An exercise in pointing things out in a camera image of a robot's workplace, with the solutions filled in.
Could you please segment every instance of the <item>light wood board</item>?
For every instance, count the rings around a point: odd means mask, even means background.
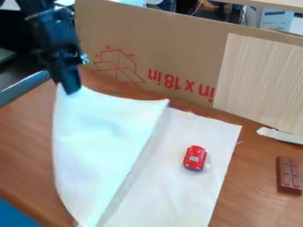
[[[214,107],[303,135],[303,48],[229,35]]]

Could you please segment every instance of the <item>white napkin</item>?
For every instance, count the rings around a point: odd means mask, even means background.
[[[116,98],[58,86],[53,160],[59,197],[82,227],[94,227],[132,169],[168,100]]]

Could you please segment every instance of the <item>cable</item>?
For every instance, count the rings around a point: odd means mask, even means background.
[[[200,3],[198,4],[196,10],[191,14],[191,16],[195,15],[195,13],[198,11],[198,9],[201,7],[201,4],[204,2],[204,0],[200,0]]]

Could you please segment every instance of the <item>box diagram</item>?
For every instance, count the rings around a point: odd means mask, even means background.
[[[127,55],[121,49],[101,51],[97,56],[100,61],[94,62],[96,71],[106,71],[117,81],[124,83],[145,83],[144,79],[136,72],[136,62],[131,54]]]

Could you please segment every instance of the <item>toy car window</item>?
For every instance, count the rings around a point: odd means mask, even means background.
[[[195,157],[195,156],[190,156],[190,160],[193,160],[193,161],[195,161],[195,162],[198,162],[198,158]]]

